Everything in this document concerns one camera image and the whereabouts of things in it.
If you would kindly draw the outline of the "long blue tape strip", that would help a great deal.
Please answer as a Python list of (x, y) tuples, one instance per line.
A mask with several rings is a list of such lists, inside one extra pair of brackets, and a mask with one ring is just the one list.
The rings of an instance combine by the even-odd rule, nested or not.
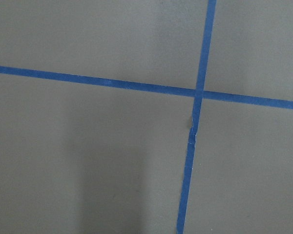
[[(62, 73), (23, 69), (23, 68), (13, 68), (13, 67), (6, 67), (6, 66), (0, 66), (0, 74), (23, 76), (23, 77), (30, 77), (30, 78), (42, 78), (42, 79), (49, 79), (49, 80), (56, 80), (56, 81), (106, 86), (106, 87), (113, 87), (113, 88), (161, 93), (161, 94), (168, 94), (168, 95), (177, 95), (177, 96), (192, 97), (192, 98), (194, 97), (194, 94), (195, 94), (195, 90), (188, 89), (188, 88), (163, 86), (163, 85), (155, 85), (155, 84), (148, 84), (148, 83), (107, 79), (107, 78), (96, 78), (96, 77), (88, 77), (88, 76), (80, 76), (80, 75), (72, 75), (72, 74), (62, 74)], [(214, 92), (214, 91), (204, 91), (202, 94), (202, 98), (293, 110), (293, 101), (290, 101), (290, 100), (273, 99), (273, 98), (266, 98), (266, 97), (253, 97), (253, 96), (228, 94), (228, 93), (221, 93), (221, 92)]]

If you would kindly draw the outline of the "brown paper table cover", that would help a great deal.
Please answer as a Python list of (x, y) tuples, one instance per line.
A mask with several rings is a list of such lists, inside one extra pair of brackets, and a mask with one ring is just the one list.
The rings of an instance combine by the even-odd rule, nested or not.
[[(209, 0), (0, 0), (0, 66), (195, 90)], [(204, 91), (293, 101), (293, 0), (216, 0)], [(0, 74), (0, 234), (176, 234), (194, 97)], [(293, 110), (202, 99), (183, 234), (293, 234)]]

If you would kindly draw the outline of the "crossing blue tape strip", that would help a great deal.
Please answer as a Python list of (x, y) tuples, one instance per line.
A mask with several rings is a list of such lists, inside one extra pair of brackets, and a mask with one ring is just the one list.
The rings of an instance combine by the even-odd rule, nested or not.
[(196, 135), (198, 131), (200, 112), (202, 106), (202, 99), (204, 93), (205, 79), (207, 73), (207, 66), (209, 60), (209, 50), (212, 37), (213, 22), (215, 16), (215, 8), (217, 1), (209, 0), (207, 4), (205, 26), (203, 33), (203, 40), (201, 46), (201, 54), (198, 66), (197, 82), (194, 92), (191, 128), (188, 136), (187, 154), (184, 165), (184, 177), (182, 181), (180, 202), (178, 208), (178, 216), (176, 221), (176, 233), (182, 234), (184, 232), (188, 196), (190, 190), (191, 175), (193, 170), (193, 162), (195, 156)]

